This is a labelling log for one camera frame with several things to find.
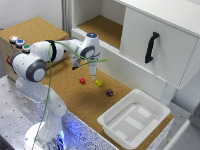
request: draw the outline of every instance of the black cabinet handle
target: black cabinet handle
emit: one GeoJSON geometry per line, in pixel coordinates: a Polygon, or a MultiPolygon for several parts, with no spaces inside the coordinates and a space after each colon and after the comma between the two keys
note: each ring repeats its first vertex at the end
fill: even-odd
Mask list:
{"type": "Polygon", "coordinates": [[[152,53],[152,49],[153,49],[153,45],[154,45],[154,40],[158,37],[159,37],[159,34],[156,33],[156,32],[153,32],[153,36],[149,40],[147,53],[146,53],[146,56],[145,56],[145,63],[146,64],[153,60],[153,57],[151,57],[151,53],[152,53]]]}

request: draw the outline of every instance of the yellow object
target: yellow object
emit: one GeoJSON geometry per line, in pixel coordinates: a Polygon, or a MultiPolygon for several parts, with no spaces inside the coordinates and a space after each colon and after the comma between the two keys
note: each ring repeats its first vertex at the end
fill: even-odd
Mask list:
{"type": "Polygon", "coordinates": [[[101,80],[96,80],[96,86],[100,87],[102,85],[101,80]]]}

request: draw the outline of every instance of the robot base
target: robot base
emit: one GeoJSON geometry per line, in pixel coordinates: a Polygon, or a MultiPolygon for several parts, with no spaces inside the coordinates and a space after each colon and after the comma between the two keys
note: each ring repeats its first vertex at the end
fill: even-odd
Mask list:
{"type": "MultiPolygon", "coordinates": [[[[24,137],[24,149],[25,150],[32,150],[33,142],[34,142],[37,130],[39,128],[39,125],[40,125],[40,123],[35,124],[26,132],[25,137],[24,137]]],[[[65,138],[64,138],[65,148],[64,149],[66,149],[69,145],[70,138],[69,138],[69,136],[66,137],[66,134],[64,136],[65,136],[65,138]]],[[[49,150],[49,147],[46,146],[46,147],[42,148],[41,145],[39,146],[39,142],[35,142],[33,150],[49,150]]]]}

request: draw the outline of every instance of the cabinet compartment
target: cabinet compartment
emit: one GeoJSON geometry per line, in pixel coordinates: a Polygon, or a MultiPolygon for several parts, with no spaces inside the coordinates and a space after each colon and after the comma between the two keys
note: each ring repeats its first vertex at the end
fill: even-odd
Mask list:
{"type": "Polygon", "coordinates": [[[120,54],[179,86],[197,41],[191,34],[127,8],[120,54]],[[153,32],[160,36],[154,40],[153,60],[146,64],[145,55],[153,32]]]}
{"type": "Polygon", "coordinates": [[[102,41],[120,48],[126,7],[113,0],[73,0],[72,28],[95,32],[102,41]]]}

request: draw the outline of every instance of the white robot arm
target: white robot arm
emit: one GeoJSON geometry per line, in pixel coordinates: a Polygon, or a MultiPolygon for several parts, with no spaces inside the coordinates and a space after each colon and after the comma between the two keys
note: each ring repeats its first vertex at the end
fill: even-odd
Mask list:
{"type": "MultiPolygon", "coordinates": [[[[81,59],[86,59],[89,63],[90,74],[95,77],[96,63],[100,55],[99,38],[94,33],[88,33],[83,42],[77,39],[37,42],[31,46],[30,54],[14,54],[11,57],[11,65],[18,75],[17,89],[31,100],[45,105],[48,86],[44,86],[39,81],[45,76],[46,62],[50,59],[51,62],[60,60],[66,51],[72,53],[73,70],[80,66],[81,59]]],[[[53,89],[50,89],[45,123],[40,128],[37,137],[38,147],[49,149],[48,143],[62,131],[61,117],[66,111],[67,107],[63,100],[53,89]]]]}

